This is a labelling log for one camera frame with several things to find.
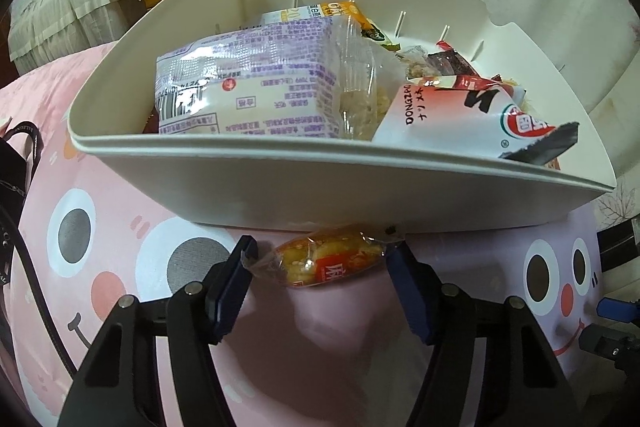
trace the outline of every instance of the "pink tablecloth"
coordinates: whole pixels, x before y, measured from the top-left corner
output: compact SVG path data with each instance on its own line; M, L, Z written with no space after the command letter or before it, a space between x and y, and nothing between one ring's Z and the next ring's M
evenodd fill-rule
M60 64L58 76L51 73L66 94L49 88L48 101L36 103L29 100L29 88L20 87L16 107L0 105L18 119L36 121L48 141L20 228L76 364L120 295L132 293L143 301L169 296L225 259L246 232L201 227L175 217L100 161L74 149L62 101L70 102L81 75L88 75L103 51L93 52L92 65L88 57L78 57L68 84L65 66ZM34 118L23 110L25 104L46 107L49 116ZM262 248L290 237L251 233ZM577 395L586 398L590 367L576 338L591 322L600 296L590 206L540 227L421 235L408 241L444 281L461 285L474 297L525 298ZM50 344L18 259L8 311L27 403L43 425L55 425L70 379ZM254 280L234 331L212 348L239 427L404 425L430 352L409 332L383 267L311 289ZM165 341L159 343L158 358L167 425L180 426ZM463 425L472 424L482 359L479 353Z

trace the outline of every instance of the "black cable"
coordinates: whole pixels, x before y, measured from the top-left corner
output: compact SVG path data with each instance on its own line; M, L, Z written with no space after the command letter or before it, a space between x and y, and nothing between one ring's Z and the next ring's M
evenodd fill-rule
M65 369L69 373L69 376L73 378L76 376L78 370L76 369L73 360L71 360L71 357L66 350L65 344L63 344L62 338L60 338L60 334L58 333L56 325L53 322L53 318L51 317L51 313L49 312L49 307L47 306L47 301L45 300L44 294L42 293L42 288L40 287L40 282L38 282L38 276L33 266L33 262L31 261L31 255L29 254L27 245L25 244L24 239L22 238L22 234L18 230L18 227L15 226L14 220L11 219L11 216L1 204L0 226L2 226L2 228L4 228L4 231L9 234L11 242L15 246L15 250L18 251L18 256L20 257L22 267L24 268L24 273L27 275L27 280L29 282L29 286L31 287L31 292L33 293L33 299L34 301L36 301L36 305L38 307L38 311L40 312L40 317L42 318L44 327L46 328L47 333L49 333L51 343L56 349L60 360L62 360Z

